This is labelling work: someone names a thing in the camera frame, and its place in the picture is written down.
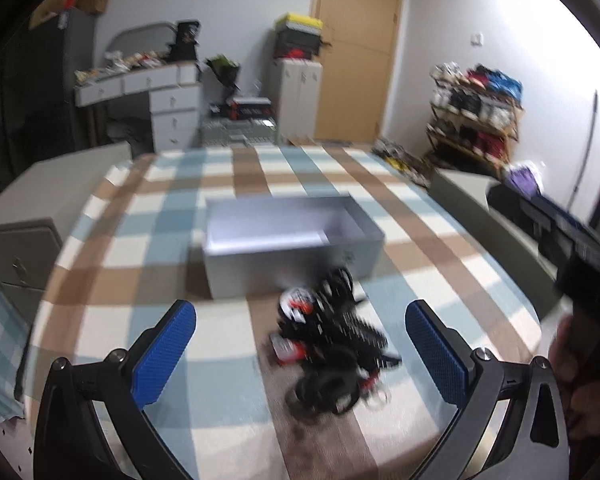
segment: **white desk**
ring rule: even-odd
[[[193,62],[134,70],[76,87],[75,105],[86,107],[139,92],[149,92],[156,153],[184,150],[196,142],[202,85]]]

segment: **open box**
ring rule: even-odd
[[[349,195],[253,195],[207,203],[206,275],[213,298],[316,285],[335,266],[371,273],[384,233]]]

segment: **light switch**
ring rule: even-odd
[[[483,46],[484,45],[484,34],[481,32],[475,32],[471,35],[471,44],[473,46]]]

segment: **shoe rack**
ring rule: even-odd
[[[462,115],[460,112],[454,113],[451,110],[446,109],[445,107],[435,106],[431,104],[431,111],[433,119],[435,121],[450,121],[455,126],[456,131],[459,131],[461,126],[467,126],[478,132],[483,132],[488,136],[503,139],[504,152],[502,154],[502,157],[498,160],[492,160],[484,155],[474,153],[472,148],[470,148],[469,146],[461,144],[457,139],[450,138],[436,131],[433,131],[432,128],[428,128],[426,131],[429,142],[431,143],[431,146],[434,150],[438,147],[439,143],[451,146],[456,151],[461,152],[464,155],[476,160],[477,162],[484,164],[487,168],[491,170],[494,176],[496,176],[497,178],[501,178],[502,171],[504,170],[506,165],[510,163],[511,160],[511,154],[514,148],[512,143],[518,142],[520,140],[518,125],[520,123],[520,119],[525,113],[524,109],[521,108],[512,98],[503,96],[501,94],[497,94],[496,92],[491,92],[483,88],[478,88],[476,86],[470,86],[469,84],[462,84],[459,82],[449,82],[446,80],[439,79],[434,79],[434,81],[436,83],[436,86],[440,89],[447,89],[450,91],[462,91],[467,94],[477,94],[482,102],[482,106],[487,105],[490,107],[506,108],[512,112],[510,124],[503,129],[499,129],[493,126],[491,123],[481,121],[480,119],[475,120],[473,118],[469,118]]]

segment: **wooden door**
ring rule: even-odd
[[[317,0],[324,69],[315,138],[373,142],[380,131],[402,0]]]

